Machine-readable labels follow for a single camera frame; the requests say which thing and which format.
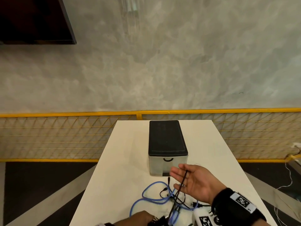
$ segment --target white tabletop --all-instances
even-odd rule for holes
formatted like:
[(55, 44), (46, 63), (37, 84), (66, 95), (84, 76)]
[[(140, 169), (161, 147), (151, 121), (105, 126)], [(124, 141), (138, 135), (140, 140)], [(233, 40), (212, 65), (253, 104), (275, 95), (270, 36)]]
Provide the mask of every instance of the white tabletop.
[[(209, 169), (221, 182), (246, 196), (277, 226), (222, 136), (210, 120), (179, 121), (188, 149), (188, 164)], [(149, 121), (118, 121), (101, 155), (70, 226), (95, 226), (115, 223), (129, 216), (132, 204), (152, 182), (167, 177), (153, 177), (148, 164)], [(160, 198), (163, 185), (155, 185), (146, 195)], [(171, 202), (156, 205), (139, 202), (133, 213), (146, 210), (161, 217), (169, 213)], [(190, 211), (180, 213), (176, 225), (191, 223)]]

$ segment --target gray floor stripe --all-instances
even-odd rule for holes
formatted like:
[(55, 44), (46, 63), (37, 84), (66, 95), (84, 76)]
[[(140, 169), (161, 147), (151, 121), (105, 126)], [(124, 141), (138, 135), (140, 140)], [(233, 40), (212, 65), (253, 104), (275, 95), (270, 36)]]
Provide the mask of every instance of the gray floor stripe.
[(64, 206), (82, 191), (84, 191), (90, 181), (96, 166), (92, 167), (72, 182), (32, 207), (30, 210), (14, 219), (7, 226), (37, 226), (59, 208)]
[(268, 185), (267, 183), (259, 180), (258, 178), (248, 173), (246, 173), (246, 175), (250, 180), (250, 182), (252, 183), (252, 185), (254, 186), (257, 193), (259, 194), (259, 196), (263, 200), (277, 207), (279, 210), (286, 213), (288, 216), (301, 222), (300, 220), (301, 202), (295, 200), (294, 198), (291, 198), (285, 193), (275, 189), (274, 187)]
[(0, 163), (0, 225), (3, 226), (5, 162)]

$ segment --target television screen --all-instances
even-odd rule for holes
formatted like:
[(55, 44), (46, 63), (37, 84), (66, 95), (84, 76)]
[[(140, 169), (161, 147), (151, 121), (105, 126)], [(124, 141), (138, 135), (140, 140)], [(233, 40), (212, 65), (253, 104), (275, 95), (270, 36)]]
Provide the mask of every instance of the television screen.
[(0, 0), (1, 44), (76, 44), (63, 0)]

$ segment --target blue cable bundle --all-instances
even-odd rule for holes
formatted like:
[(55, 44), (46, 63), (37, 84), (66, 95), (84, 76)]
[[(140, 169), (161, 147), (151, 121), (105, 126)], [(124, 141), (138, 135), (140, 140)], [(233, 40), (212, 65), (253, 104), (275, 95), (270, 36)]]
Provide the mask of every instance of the blue cable bundle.
[[(167, 190), (168, 190), (168, 196), (167, 197), (164, 197), (164, 198), (160, 198), (160, 199), (153, 199), (153, 198), (148, 198), (148, 197), (145, 197), (144, 196), (144, 193), (151, 187), (153, 186), (154, 184), (157, 184), (157, 183), (162, 183), (166, 186)], [(165, 182), (162, 182), (162, 181), (158, 181), (158, 182), (154, 182), (152, 184), (150, 184), (148, 187), (145, 188), (145, 190), (142, 192), (142, 198), (138, 199), (137, 201), (135, 201), (131, 207), (131, 210), (130, 210), (130, 217), (132, 216), (132, 212), (133, 212), (133, 208), (134, 206), (139, 202), (139, 201), (148, 201), (148, 202), (151, 202), (151, 203), (154, 203), (154, 204), (157, 204), (157, 205), (164, 205), (166, 202), (168, 202), (168, 200), (170, 199), (171, 195), (173, 195), (175, 192), (175, 189), (173, 189), (173, 191), (170, 190), (169, 186), (165, 183)], [(192, 209), (188, 209), (182, 205), (180, 205), (179, 203), (176, 202), (176, 205), (178, 207), (178, 209), (185, 209), (185, 210), (189, 210), (189, 211), (193, 211), (197, 208), (198, 206), (198, 201), (197, 201), (197, 204), (195, 205), (194, 208)], [(169, 225), (174, 225), (178, 218), (179, 218), (179, 210), (174, 210), (172, 212), (172, 215), (168, 221), (168, 224)]]

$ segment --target black semicircular handle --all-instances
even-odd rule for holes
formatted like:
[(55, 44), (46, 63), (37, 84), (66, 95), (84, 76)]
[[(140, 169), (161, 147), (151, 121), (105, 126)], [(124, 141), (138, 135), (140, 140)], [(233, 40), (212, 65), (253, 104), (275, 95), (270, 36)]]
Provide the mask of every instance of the black semicircular handle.
[(171, 158), (170, 160), (166, 160), (165, 158), (163, 158), (163, 160), (164, 160), (165, 162), (171, 162), (171, 161), (173, 160), (173, 158)]

